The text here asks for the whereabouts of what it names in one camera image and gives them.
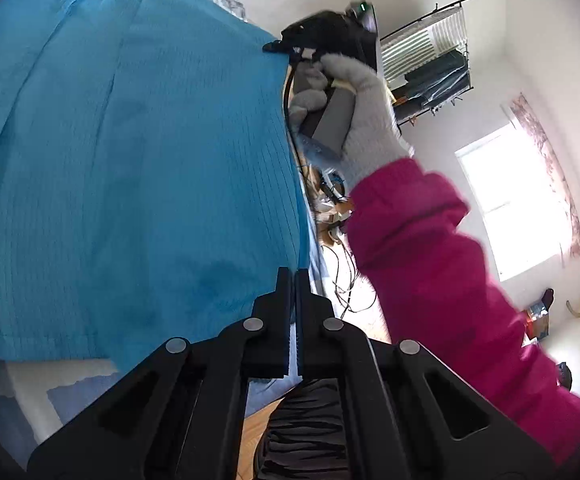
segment gray glove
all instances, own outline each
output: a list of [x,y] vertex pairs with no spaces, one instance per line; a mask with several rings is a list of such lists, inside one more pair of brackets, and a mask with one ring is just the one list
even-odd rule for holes
[[369,66],[341,54],[326,54],[320,63],[304,70],[312,88],[296,94],[290,103],[289,122],[294,134],[308,112],[326,105],[324,89],[328,80],[322,71],[334,79],[349,82],[356,90],[350,132],[336,167],[349,190],[379,168],[414,154],[396,127],[385,82]]

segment glove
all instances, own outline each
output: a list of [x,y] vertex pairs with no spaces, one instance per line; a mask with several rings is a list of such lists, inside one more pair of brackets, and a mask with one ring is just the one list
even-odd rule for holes
[[414,150],[401,137],[392,113],[385,82],[374,70],[356,59],[341,54],[326,54],[321,62],[304,69],[311,88],[299,92],[289,106],[293,134],[309,112],[325,107],[324,89],[331,78],[349,82],[356,91],[355,111],[350,132],[343,145],[336,170],[352,190],[365,177],[400,158],[411,157]]

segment floral curtain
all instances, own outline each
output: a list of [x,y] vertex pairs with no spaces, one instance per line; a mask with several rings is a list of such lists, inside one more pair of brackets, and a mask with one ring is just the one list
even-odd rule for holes
[[518,121],[518,126],[531,137],[534,145],[541,153],[552,192],[557,197],[558,203],[571,226],[572,232],[567,233],[569,239],[565,239],[561,243],[561,254],[577,258],[580,256],[579,215],[574,205],[572,194],[570,193],[570,187],[559,164],[559,159],[557,159],[554,153],[544,128],[541,126],[539,119],[537,119],[523,94],[512,101],[510,110],[512,111],[514,119]]

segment blue garment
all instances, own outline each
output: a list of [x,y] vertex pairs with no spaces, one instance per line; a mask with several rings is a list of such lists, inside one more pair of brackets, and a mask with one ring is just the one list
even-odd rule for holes
[[269,40],[207,0],[0,0],[0,359],[125,372],[307,266]]

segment silver screw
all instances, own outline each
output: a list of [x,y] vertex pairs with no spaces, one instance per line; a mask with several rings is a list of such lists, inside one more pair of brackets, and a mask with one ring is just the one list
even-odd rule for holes
[[246,321],[243,322],[243,327],[248,332],[256,332],[257,330],[261,330],[263,328],[263,321],[258,317],[249,317],[246,319]]
[[323,320],[323,327],[330,332],[337,332],[343,328],[343,321],[336,317],[329,317]]
[[180,354],[186,349],[186,340],[180,337],[173,337],[166,343],[166,350],[171,354]]
[[412,339],[406,339],[399,343],[399,350],[407,355],[417,355],[421,350],[421,345]]

